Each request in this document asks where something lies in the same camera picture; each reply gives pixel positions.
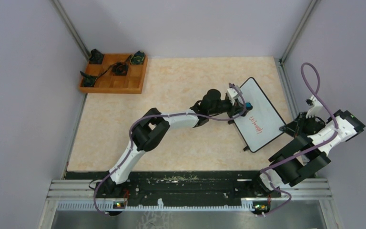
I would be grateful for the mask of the blue whiteboard eraser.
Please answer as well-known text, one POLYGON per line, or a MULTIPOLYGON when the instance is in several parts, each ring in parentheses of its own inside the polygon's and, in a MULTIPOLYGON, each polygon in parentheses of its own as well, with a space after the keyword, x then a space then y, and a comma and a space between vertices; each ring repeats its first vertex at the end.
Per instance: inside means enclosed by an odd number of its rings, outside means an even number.
POLYGON ((247 111, 250 111, 253 109, 253 106, 249 102, 247 102, 247 103, 245 103, 245 108, 247 111))

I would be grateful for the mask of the small black-framed whiteboard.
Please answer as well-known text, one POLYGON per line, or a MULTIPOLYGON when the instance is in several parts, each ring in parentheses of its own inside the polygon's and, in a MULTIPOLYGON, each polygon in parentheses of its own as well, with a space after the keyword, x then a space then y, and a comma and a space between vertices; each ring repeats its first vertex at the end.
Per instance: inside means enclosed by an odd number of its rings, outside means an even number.
POLYGON ((286 123, 255 78, 248 78, 240 89, 245 101, 253 108, 228 124, 234 124, 238 129, 245 142, 243 150, 255 153, 283 135, 280 128, 286 123))

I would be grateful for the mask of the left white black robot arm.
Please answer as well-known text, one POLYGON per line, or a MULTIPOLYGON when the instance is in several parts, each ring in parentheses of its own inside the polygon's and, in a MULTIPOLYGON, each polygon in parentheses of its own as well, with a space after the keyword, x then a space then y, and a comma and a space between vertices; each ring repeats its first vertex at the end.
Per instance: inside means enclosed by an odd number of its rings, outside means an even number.
POLYGON ((108 174, 96 186, 98 191, 113 198, 124 191, 123 183, 141 157, 154 150, 169 130, 196 128, 209 120, 219 121, 218 115, 227 114, 226 122, 245 116, 253 106, 247 102, 241 89, 231 85, 221 98, 220 91, 210 89, 202 100, 195 102, 189 109, 177 113, 161 113, 157 108, 150 109, 142 118, 135 121, 129 129, 129 143, 108 174))

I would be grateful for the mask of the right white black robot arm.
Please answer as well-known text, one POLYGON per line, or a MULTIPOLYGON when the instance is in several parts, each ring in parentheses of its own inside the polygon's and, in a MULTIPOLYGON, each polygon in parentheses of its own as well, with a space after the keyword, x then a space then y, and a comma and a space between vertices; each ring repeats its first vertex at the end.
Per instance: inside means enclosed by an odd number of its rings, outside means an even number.
POLYGON ((264 197, 282 184, 293 187, 311 178, 331 162, 330 150, 359 135, 364 128, 365 124, 348 110, 336 111, 327 121, 300 113, 295 120, 279 128, 293 140, 271 156, 270 166, 250 182, 251 194, 264 197))

